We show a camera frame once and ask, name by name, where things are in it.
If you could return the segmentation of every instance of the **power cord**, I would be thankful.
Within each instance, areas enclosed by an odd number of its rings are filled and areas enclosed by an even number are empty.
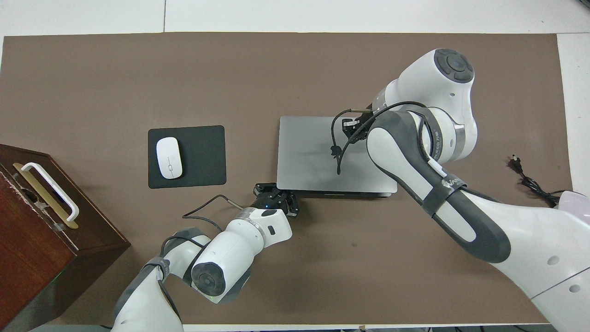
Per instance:
[[[541,189],[541,186],[537,183],[537,181],[531,179],[523,173],[520,158],[515,155],[512,155],[512,158],[508,161],[508,166],[522,177],[520,184],[530,189],[531,192],[537,196],[543,198],[547,204],[549,204],[549,207],[555,207],[559,203],[560,197],[556,196],[556,194],[563,193],[565,190],[552,191],[550,193],[545,192],[543,189]]]
[[[379,112],[376,112],[375,114],[373,114],[365,123],[363,123],[356,131],[354,134],[352,134],[352,136],[350,136],[350,138],[348,139],[348,141],[346,141],[346,144],[344,145],[344,148],[341,148],[340,146],[336,145],[336,138],[334,137],[334,124],[336,123],[336,120],[341,117],[344,113],[348,113],[348,112],[352,112],[352,110],[347,109],[347,110],[343,110],[342,112],[338,113],[338,115],[336,115],[334,117],[334,120],[332,120],[332,147],[330,148],[332,150],[332,156],[334,156],[334,159],[336,159],[336,173],[338,175],[340,175],[340,163],[342,163],[342,157],[344,157],[344,152],[346,152],[346,148],[348,148],[348,145],[350,145],[350,142],[355,141],[356,137],[363,131],[363,129],[365,129],[368,125],[373,123],[373,120],[375,120],[376,117],[378,117],[379,115],[383,114],[385,111],[390,110],[392,108],[398,107],[398,106],[402,106],[402,105],[416,105],[416,106],[420,106],[420,107],[426,107],[424,104],[422,103],[418,103],[418,102],[399,102],[399,103],[395,103],[393,105],[389,105],[386,108],[380,110]]]
[[[197,207],[195,210],[192,210],[192,211],[190,211],[189,213],[187,213],[187,214],[184,214],[184,215],[182,216],[182,218],[183,218],[183,219],[198,219],[198,220],[204,220],[204,221],[206,221],[206,222],[208,222],[208,223],[212,224],[213,226],[215,226],[215,228],[217,228],[217,230],[219,230],[219,232],[220,232],[220,233],[221,233],[221,232],[223,232],[223,230],[221,229],[221,227],[220,227],[218,224],[216,224],[216,223],[215,223],[213,220],[211,220],[211,219],[209,219],[209,218],[201,217],[201,216],[191,216],[191,214],[193,214],[193,213],[197,212],[198,210],[200,210],[200,209],[204,208],[205,206],[209,205],[209,203],[211,203],[212,201],[214,201],[215,199],[217,199],[217,198],[219,198],[219,197],[222,197],[222,198],[223,198],[223,199],[224,199],[224,200],[225,200],[227,203],[229,203],[229,204],[231,204],[231,205],[235,206],[236,208],[238,208],[238,209],[240,209],[240,210],[242,210],[242,209],[243,209],[243,207],[241,207],[240,205],[238,205],[236,202],[234,202],[234,201],[230,200],[229,198],[227,198],[227,197],[226,197],[226,196],[224,196],[224,195],[221,195],[221,194],[219,194],[219,195],[217,195],[217,196],[213,197],[212,199],[208,200],[208,201],[207,201],[207,203],[205,203],[205,204],[203,204],[203,205],[201,205],[201,206]]]

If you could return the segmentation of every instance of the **dark wooden box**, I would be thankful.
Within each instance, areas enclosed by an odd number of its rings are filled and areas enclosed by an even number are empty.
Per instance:
[[[72,209],[58,190],[35,168],[23,172],[15,166],[29,162],[42,166],[75,202],[77,229],[63,220]],[[37,190],[31,185],[35,180]],[[3,332],[29,331],[59,317],[129,246],[49,155],[0,144]]]

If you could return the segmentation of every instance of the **box handle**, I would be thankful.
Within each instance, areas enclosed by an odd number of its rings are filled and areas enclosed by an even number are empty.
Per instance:
[[[78,228],[78,225],[76,223],[74,223],[74,219],[78,216],[78,213],[80,212],[80,210],[78,209],[78,205],[76,205],[74,203],[74,201],[72,201],[70,196],[68,196],[68,194],[65,193],[65,191],[53,180],[53,178],[51,178],[49,173],[47,173],[46,170],[43,169],[43,167],[41,165],[37,164],[36,162],[29,162],[29,163],[25,164],[23,167],[21,167],[20,170],[23,172],[28,172],[31,169],[31,167],[35,168],[39,172],[39,174],[41,174],[43,179],[45,179],[45,181],[47,181],[47,183],[55,190],[55,192],[61,197],[61,199],[63,199],[64,202],[66,204],[68,204],[68,206],[71,208],[72,212],[64,220],[66,225],[70,228],[73,228],[73,229]],[[53,207],[53,205],[50,202],[47,202],[47,203],[51,207]]]

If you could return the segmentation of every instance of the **computer mouse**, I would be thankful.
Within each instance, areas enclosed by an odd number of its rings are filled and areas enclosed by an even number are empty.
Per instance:
[[[163,177],[173,179],[182,175],[181,152],[176,138],[164,137],[160,139],[156,143],[156,157]]]

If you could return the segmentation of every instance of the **brown table mat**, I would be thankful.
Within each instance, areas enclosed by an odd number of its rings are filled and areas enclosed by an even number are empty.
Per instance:
[[[517,153],[543,188],[571,188],[555,35],[164,33],[6,37],[0,142],[51,154],[133,246],[61,317],[108,324],[180,216],[223,193],[249,204],[275,181],[282,115],[363,108],[418,57],[467,56],[479,139],[445,167],[510,204],[544,206],[506,167]],[[148,188],[150,128],[222,125],[227,183]],[[456,245],[407,195],[304,199],[293,238],[263,251],[238,299],[166,287],[187,324],[545,322],[517,286]],[[237,210],[203,214],[225,226]]]

